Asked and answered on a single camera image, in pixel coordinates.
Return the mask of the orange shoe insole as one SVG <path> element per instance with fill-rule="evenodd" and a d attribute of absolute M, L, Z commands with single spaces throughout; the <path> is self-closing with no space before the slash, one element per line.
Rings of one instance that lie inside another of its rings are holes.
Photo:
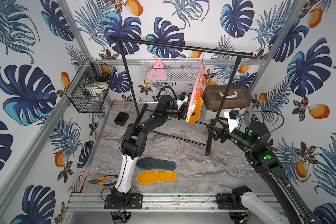
<path fill-rule="evenodd" d="M 201 107 L 203 104 L 203 99 L 200 96 L 197 96 L 197 103 L 195 105 L 194 111 L 189 119 L 189 123 L 196 123 L 201 117 Z"/>
<path fill-rule="evenodd" d="M 142 185 L 152 185 L 154 183 L 174 182 L 177 175 L 173 171 L 146 171 L 136 177 L 136 181 Z"/>

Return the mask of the pink clip hanger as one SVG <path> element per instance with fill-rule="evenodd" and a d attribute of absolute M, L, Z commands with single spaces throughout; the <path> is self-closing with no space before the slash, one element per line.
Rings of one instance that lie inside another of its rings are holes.
<path fill-rule="evenodd" d="M 205 75 L 204 75 L 204 73 L 205 73 L 205 61 L 204 61 L 205 52 L 206 52 L 206 49 L 203 52 L 201 67 L 198 71 L 196 82 L 195 82 L 195 85 L 193 87 L 192 94 L 190 96 L 186 122 L 188 122 L 191 115 L 194 114 L 193 111 L 194 111 L 195 105 L 197 103 L 197 96 L 200 96 L 202 98 L 202 96 L 204 94 L 204 91 L 206 89 Z"/>

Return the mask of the dark grey shoe insole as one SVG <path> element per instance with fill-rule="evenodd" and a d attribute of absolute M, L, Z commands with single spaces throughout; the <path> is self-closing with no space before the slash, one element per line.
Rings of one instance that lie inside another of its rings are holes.
<path fill-rule="evenodd" d="M 177 167 L 174 161 L 160 160 L 153 157 L 145 157 L 137 160 L 136 167 L 143 170 L 161 169 L 174 171 Z"/>

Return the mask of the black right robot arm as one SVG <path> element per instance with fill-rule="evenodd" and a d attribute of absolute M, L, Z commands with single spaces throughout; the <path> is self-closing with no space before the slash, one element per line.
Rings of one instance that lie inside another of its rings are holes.
<path fill-rule="evenodd" d="M 206 128 L 214 140 L 231 141 L 244 152 L 249 164 L 270 187 L 284 214 L 260 201 L 246 187 L 236 189 L 238 193 L 232 199 L 233 203 L 252 211 L 266 224 L 321 223 L 289 181 L 279 158 L 268 148 L 270 132 L 264 123 L 255 121 L 244 132 L 232 129 L 223 121 L 220 124 L 222 128 L 213 125 Z"/>

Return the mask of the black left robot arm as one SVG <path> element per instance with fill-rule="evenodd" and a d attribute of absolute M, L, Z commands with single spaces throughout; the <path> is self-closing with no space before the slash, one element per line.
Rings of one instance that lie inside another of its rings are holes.
<path fill-rule="evenodd" d="M 186 103 L 189 99 L 188 95 L 185 92 L 177 95 L 170 86 L 166 86 L 165 89 L 171 89 L 173 96 L 161 95 L 161 92 L 158 92 L 157 105 L 150 117 L 142 121 L 148 107 L 148 104 L 144 104 L 136 121 L 128 125 L 125 134 L 119 141 L 122 165 L 118 180 L 111 191 L 111 206 L 128 206 L 134 168 L 145 150 L 148 134 L 163 126 L 169 117 L 187 118 L 188 106 Z"/>

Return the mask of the brown lid storage box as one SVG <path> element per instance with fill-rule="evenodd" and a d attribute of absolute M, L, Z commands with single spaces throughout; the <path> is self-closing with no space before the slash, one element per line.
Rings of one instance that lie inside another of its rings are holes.
<path fill-rule="evenodd" d="M 226 85 L 206 87 L 201 108 L 201 114 L 205 120 L 215 119 L 226 87 Z M 224 117 L 225 112 L 228 113 L 231 110 L 239 110 L 240 113 L 243 113 L 249 108 L 252 99 L 253 97 L 245 85 L 231 85 L 219 116 Z"/>

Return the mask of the pink triangle item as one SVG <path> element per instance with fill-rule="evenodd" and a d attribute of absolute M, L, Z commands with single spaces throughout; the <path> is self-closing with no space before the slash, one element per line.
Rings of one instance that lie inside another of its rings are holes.
<path fill-rule="evenodd" d="M 167 74 L 163 66 L 163 61 L 158 59 L 152 68 L 145 70 L 146 80 L 149 82 L 158 82 L 167 80 Z"/>

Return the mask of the small black box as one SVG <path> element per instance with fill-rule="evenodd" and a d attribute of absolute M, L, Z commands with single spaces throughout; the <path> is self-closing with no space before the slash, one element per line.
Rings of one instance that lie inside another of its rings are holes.
<path fill-rule="evenodd" d="M 127 120 L 129 119 L 129 114 L 125 112 L 119 112 L 116 118 L 114 119 L 114 123 L 118 126 L 124 126 Z"/>

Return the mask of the white bowl in basket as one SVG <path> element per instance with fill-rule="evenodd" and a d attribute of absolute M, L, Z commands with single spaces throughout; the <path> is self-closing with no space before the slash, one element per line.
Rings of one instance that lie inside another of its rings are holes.
<path fill-rule="evenodd" d="M 109 87 L 106 82 L 96 82 L 85 85 L 85 90 L 92 96 L 104 95 Z"/>

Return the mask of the clear wall shelf basket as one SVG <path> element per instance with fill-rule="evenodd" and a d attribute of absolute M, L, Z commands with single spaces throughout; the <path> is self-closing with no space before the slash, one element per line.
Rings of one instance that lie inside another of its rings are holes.
<path fill-rule="evenodd" d="M 158 60 L 157 58 L 144 59 L 143 61 L 144 71 L 148 68 L 152 68 L 157 60 Z M 163 66 L 167 74 L 167 80 L 158 81 L 155 83 L 161 83 L 161 82 L 193 83 L 196 81 L 198 71 L 201 67 L 202 62 L 202 59 L 200 58 L 162 58 L 161 60 L 163 61 Z"/>

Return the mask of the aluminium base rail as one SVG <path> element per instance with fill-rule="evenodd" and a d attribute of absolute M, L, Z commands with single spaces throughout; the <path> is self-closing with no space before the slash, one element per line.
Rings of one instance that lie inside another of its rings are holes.
<path fill-rule="evenodd" d="M 228 203 L 229 193 L 133 193 L 127 211 L 246 212 L 244 207 Z M 117 211 L 108 193 L 72 193 L 67 211 Z"/>

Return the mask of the yellow handled pliers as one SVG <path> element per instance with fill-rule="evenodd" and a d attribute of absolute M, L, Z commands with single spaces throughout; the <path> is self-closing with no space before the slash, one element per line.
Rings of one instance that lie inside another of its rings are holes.
<path fill-rule="evenodd" d="M 106 175 L 99 177 L 98 179 L 92 179 L 89 184 L 96 184 L 99 186 L 112 186 L 117 183 L 118 175 Z"/>

